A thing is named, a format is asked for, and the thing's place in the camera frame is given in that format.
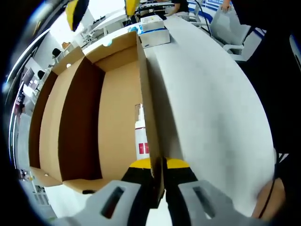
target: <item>chair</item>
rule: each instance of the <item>chair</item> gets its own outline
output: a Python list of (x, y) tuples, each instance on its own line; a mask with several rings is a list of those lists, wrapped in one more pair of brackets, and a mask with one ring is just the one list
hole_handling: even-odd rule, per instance
[[(197, 2), (199, 2), (200, 5), (203, 4), (203, 1), (204, 0), (197, 0)], [(189, 15), (187, 15), (187, 16), (181, 15), (180, 17), (182, 17), (183, 19), (191, 22), (196, 27), (200, 28), (201, 26), (204, 26), (206, 24), (201, 23), (201, 20), (200, 20), (199, 15), (198, 15), (199, 11), (200, 11), (200, 7), (198, 6), (198, 4), (196, 4), (193, 12), (190, 12)]]
[(224, 13), (221, 8), (215, 13), (210, 31), (217, 43), (226, 50), (235, 61), (246, 61), (241, 52), (251, 26), (241, 25), (233, 8)]

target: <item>white box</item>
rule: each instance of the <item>white box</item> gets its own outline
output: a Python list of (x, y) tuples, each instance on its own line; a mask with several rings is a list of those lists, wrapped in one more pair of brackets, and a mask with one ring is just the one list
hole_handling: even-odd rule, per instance
[(140, 25), (143, 32), (164, 28), (164, 22), (158, 15), (141, 18)]
[(142, 33), (140, 34), (139, 37), (141, 39), (143, 48), (170, 43), (170, 36), (169, 36), (168, 29)]

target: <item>white table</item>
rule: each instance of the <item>white table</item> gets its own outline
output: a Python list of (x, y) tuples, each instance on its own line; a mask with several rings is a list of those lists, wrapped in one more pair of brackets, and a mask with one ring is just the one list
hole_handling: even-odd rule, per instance
[[(177, 16), (168, 17), (165, 26), (171, 43), (145, 49), (157, 75), (150, 81), (156, 87), (153, 102), (160, 109), (157, 130), (165, 156), (183, 158), (198, 179), (208, 180), (250, 216), (274, 172), (272, 136), (260, 100), (235, 61), (207, 34)], [(84, 53), (127, 30), (109, 34)], [(56, 197), (62, 203), (68, 198)], [(158, 224), (166, 209), (152, 210), (148, 225)], [(170, 225), (170, 216), (164, 217)]]

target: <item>cardboard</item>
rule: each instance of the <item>cardboard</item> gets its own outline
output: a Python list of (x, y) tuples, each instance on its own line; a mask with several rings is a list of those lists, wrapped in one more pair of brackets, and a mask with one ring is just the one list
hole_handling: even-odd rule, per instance
[(146, 57), (135, 32), (87, 56), (76, 48), (53, 69), (32, 116), (29, 156), (35, 177), (44, 186), (65, 184), (83, 194), (122, 179), (136, 161), (135, 106), (140, 103), (161, 196), (162, 153)]

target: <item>person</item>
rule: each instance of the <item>person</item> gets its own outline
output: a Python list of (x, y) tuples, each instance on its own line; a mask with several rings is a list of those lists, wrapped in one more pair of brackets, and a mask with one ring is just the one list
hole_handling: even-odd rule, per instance
[[(166, 1), (168, 0), (157, 0), (157, 2), (166, 2)], [(189, 15), (187, 0), (171, 0), (171, 2), (174, 4), (174, 7), (167, 8), (166, 9), (167, 15), (165, 16), (171, 16), (171, 15), (188, 16)]]
[[(290, 11), (289, 23), (285, 20), (275, 23), (273, 15), (279, 11), (280, 1), (231, 2), (241, 24), (266, 30), (253, 55), (238, 65), (261, 101), (277, 153), (289, 154), (275, 167), (276, 180), (268, 204), (266, 202), (273, 181), (268, 182), (259, 192), (252, 216), (269, 221), (272, 225), (287, 225), (293, 222), (293, 218), (298, 219), (301, 204), (301, 183), (296, 178), (296, 172), (300, 172), (298, 128), (301, 126), (301, 110), (296, 103), (300, 101), (298, 90), (301, 70), (290, 43), (291, 35), (301, 43), (297, 18), (300, 7), (295, 5)], [(230, 8), (230, 1), (224, 0), (221, 9), (227, 12)]]
[(221, 4), (221, 8), (222, 11), (226, 13), (231, 8), (230, 0), (224, 0), (224, 2)]

